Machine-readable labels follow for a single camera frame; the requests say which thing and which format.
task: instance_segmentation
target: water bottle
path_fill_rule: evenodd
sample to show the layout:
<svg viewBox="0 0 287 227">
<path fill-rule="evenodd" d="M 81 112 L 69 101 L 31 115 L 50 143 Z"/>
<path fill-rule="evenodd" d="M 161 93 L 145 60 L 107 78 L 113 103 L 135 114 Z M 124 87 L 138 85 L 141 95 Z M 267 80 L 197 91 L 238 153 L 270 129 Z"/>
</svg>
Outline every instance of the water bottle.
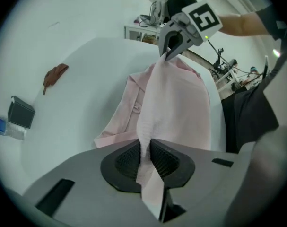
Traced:
<svg viewBox="0 0 287 227">
<path fill-rule="evenodd" d="M 0 135 L 10 136 L 17 140 L 23 140 L 25 138 L 26 129 L 22 126 L 10 123 L 4 118 L 0 118 Z"/>
</svg>

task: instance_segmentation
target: black cloth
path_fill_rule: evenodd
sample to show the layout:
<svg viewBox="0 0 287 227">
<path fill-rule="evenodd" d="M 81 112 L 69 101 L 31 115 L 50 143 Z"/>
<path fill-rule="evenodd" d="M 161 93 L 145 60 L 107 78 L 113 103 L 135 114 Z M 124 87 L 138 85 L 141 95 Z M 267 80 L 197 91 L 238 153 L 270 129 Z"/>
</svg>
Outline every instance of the black cloth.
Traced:
<svg viewBox="0 0 287 227">
<path fill-rule="evenodd" d="M 239 149 L 235 147 L 236 129 L 235 129 L 235 94 L 221 101 L 226 126 L 226 152 L 238 153 Z"/>
<path fill-rule="evenodd" d="M 247 89 L 245 86 L 240 87 L 238 90 L 234 92 L 234 94 L 242 93 L 242 92 L 247 92 Z"/>
<path fill-rule="evenodd" d="M 234 99 L 235 110 L 223 109 L 224 114 L 235 114 L 234 121 L 227 121 L 226 128 L 234 127 L 234 135 L 226 135 L 227 142 L 232 142 L 233 148 L 240 150 L 245 143 L 256 141 L 263 134 L 272 131 L 278 127 L 276 116 L 268 103 L 263 91 L 267 85 L 274 79 L 287 59 L 287 27 L 277 15 L 274 7 L 271 5 L 263 10 L 256 12 L 268 33 L 275 39 L 281 39 L 281 56 L 272 72 L 262 80 L 255 88 L 236 94 Z"/>
<path fill-rule="evenodd" d="M 186 6 L 189 6 L 193 3 L 196 3 L 197 0 L 168 0 L 167 1 L 167 10 L 170 17 L 174 16 L 177 13 L 181 13 L 182 9 Z M 171 37 L 168 47 L 172 49 L 175 45 L 177 45 L 179 39 L 177 36 Z"/>
</svg>

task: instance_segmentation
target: black slot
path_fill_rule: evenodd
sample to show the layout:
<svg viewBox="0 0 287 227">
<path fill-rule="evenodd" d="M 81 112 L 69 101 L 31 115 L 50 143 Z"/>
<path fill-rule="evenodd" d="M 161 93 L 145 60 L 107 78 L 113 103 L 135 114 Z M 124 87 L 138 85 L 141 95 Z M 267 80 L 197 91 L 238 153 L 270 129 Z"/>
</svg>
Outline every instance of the black slot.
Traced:
<svg viewBox="0 0 287 227">
<path fill-rule="evenodd" d="M 227 160 L 223 160 L 219 158 L 215 158 L 211 162 L 217 163 L 219 165 L 227 166 L 227 167 L 232 167 L 234 163 L 233 161 L 227 161 Z"/>
<path fill-rule="evenodd" d="M 164 189 L 159 221 L 166 223 L 176 217 L 179 217 L 185 212 L 186 210 L 183 207 L 177 204 L 173 204 L 169 190 Z"/>
<path fill-rule="evenodd" d="M 46 215 L 52 217 L 62 201 L 68 195 L 75 182 L 61 179 L 51 190 L 38 202 L 36 207 Z"/>
</svg>

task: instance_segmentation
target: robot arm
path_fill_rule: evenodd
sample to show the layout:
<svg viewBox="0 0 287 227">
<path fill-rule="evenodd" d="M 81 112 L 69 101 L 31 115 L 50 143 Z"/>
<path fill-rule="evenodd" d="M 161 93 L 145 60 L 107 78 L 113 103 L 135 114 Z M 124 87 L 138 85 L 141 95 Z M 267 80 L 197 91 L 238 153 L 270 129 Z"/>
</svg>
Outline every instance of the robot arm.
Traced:
<svg viewBox="0 0 287 227">
<path fill-rule="evenodd" d="M 183 8 L 181 13 L 172 16 L 162 28 L 159 38 L 160 55 L 167 51 L 172 36 L 177 36 L 179 43 L 167 53 L 166 60 L 170 60 L 192 45 L 200 46 L 221 28 L 219 17 L 206 1 L 191 4 Z"/>
</svg>

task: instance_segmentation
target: ceiling light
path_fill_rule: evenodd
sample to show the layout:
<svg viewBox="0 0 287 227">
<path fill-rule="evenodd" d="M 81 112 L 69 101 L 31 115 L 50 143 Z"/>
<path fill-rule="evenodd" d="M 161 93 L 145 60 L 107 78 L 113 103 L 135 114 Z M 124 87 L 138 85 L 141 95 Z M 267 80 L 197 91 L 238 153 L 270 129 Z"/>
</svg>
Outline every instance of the ceiling light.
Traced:
<svg viewBox="0 0 287 227">
<path fill-rule="evenodd" d="M 277 57 L 280 57 L 280 56 L 281 56 L 281 54 L 280 54 L 276 49 L 274 49 L 273 52 L 274 52 L 274 55 L 275 55 L 275 56 L 277 56 Z"/>
</svg>

